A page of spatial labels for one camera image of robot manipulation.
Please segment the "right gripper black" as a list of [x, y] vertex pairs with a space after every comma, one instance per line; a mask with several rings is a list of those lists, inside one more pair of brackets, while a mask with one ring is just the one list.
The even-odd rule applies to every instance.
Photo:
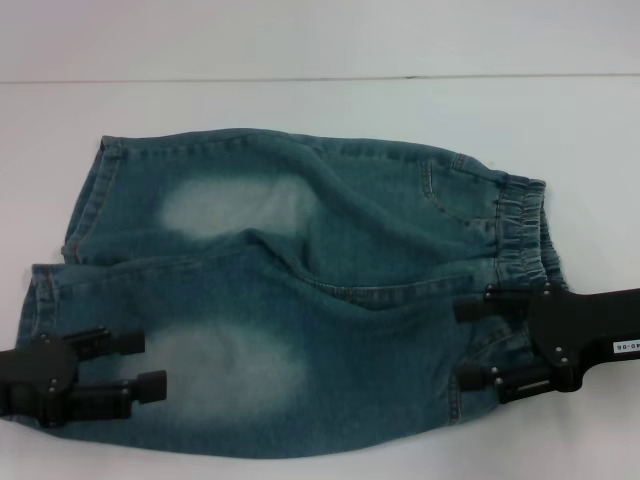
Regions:
[[532, 346], [544, 362], [455, 368], [461, 391], [491, 389], [501, 404], [552, 391], [574, 392], [589, 369], [639, 358], [637, 289], [577, 294], [557, 284], [544, 289], [489, 285], [478, 298], [455, 300], [453, 312], [457, 322], [527, 315]]

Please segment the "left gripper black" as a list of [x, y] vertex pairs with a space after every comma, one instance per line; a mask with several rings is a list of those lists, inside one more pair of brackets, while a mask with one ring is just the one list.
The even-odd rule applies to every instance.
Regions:
[[167, 398], [167, 372], [135, 379], [73, 386], [79, 358], [145, 352], [142, 330], [113, 333], [105, 327], [35, 342], [1, 352], [1, 416], [36, 419], [45, 427], [69, 422], [127, 419], [135, 402]]

